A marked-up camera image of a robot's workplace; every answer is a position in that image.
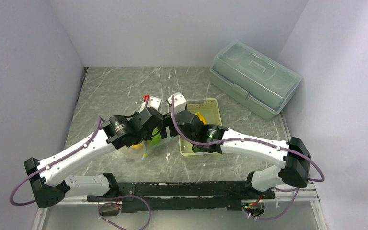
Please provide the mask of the yellow banana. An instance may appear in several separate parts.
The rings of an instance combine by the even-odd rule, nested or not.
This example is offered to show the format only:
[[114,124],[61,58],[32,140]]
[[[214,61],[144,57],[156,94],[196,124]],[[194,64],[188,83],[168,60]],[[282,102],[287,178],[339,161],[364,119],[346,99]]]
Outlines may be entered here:
[[199,118],[199,120],[204,124],[206,125],[207,124],[207,121],[206,119],[202,116],[202,114],[200,112],[196,112],[195,115]]

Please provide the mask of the yellow bell pepper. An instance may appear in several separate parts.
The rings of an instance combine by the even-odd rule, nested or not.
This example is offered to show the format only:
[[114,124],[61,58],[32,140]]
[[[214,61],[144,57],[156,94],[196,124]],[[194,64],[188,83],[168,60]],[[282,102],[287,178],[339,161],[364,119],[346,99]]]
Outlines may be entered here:
[[143,143],[139,143],[139,144],[132,145],[131,147],[135,150],[141,150],[143,149],[143,146],[144,146]]

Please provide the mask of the green lime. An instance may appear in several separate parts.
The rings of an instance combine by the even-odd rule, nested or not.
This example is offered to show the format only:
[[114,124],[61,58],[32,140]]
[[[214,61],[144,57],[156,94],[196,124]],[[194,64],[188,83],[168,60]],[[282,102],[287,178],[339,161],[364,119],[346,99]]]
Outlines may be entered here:
[[151,140],[148,140],[148,143],[151,145],[156,145],[160,142],[160,140],[161,140],[160,131],[157,128],[155,128],[152,132]]

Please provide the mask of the dark green avocado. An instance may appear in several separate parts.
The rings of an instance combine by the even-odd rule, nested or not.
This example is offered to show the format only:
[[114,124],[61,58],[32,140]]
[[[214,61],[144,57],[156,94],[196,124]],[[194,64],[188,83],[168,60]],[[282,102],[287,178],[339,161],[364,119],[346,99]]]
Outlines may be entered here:
[[192,151],[197,154],[209,154],[213,153],[213,150],[209,145],[207,146],[200,146],[200,145],[193,145]]

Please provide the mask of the pale green perforated basket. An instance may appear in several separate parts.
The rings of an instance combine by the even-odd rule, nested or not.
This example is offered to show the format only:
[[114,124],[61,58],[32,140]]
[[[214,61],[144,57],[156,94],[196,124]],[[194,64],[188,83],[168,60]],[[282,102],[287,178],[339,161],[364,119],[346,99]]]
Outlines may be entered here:
[[[187,109],[195,114],[199,112],[209,124],[222,125],[219,112],[218,102],[215,98],[205,99],[188,99]],[[184,157],[202,156],[202,155],[218,155],[218,153],[193,152],[192,144],[187,140],[179,137],[180,154]]]

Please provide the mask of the clear zip top bag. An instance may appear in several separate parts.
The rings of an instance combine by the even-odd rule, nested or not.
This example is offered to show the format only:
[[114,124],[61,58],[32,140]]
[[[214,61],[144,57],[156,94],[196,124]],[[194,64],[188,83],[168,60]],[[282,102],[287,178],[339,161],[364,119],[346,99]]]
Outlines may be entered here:
[[167,145],[171,140],[173,140],[175,137],[170,136],[169,130],[166,129],[167,137],[161,138],[160,142],[156,145],[151,145],[148,143],[148,140],[144,140],[141,143],[144,144],[143,149],[141,150],[135,150],[131,146],[130,147],[122,147],[120,150],[118,150],[121,155],[127,159],[127,160],[144,160],[148,157],[150,152],[159,146]]

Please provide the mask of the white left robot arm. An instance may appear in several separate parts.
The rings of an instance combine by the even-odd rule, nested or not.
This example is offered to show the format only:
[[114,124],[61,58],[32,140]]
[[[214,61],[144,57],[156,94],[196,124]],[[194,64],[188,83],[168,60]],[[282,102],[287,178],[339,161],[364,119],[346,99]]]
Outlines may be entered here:
[[98,176],[75,176],[73,173],[97,157],[150,140],[163,121],[164,116],[152,107],[131,116],[114,115],[108,120],[99,120],[88,137],[62,152],[42,160],[26,160],[24,166],[37,206],[47,208],[64,198],[83,195],[115,200],[120,188],[111,173]]

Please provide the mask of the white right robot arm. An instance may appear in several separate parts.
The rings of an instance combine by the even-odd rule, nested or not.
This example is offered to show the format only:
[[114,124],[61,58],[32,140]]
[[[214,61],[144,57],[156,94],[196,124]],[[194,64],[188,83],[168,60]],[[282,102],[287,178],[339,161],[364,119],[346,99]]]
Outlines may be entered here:
[[294,188],[308,185],[313,163],[299,138],[277,141],[248,136],[224,126],[204,124],[188,110],[167,113],[163,124],[169,127],[171,136],[180,136],[192,144],[194,152],[239,154],[271,163],[267,169],[249,173],[245,193],[251,199],[282,184]]

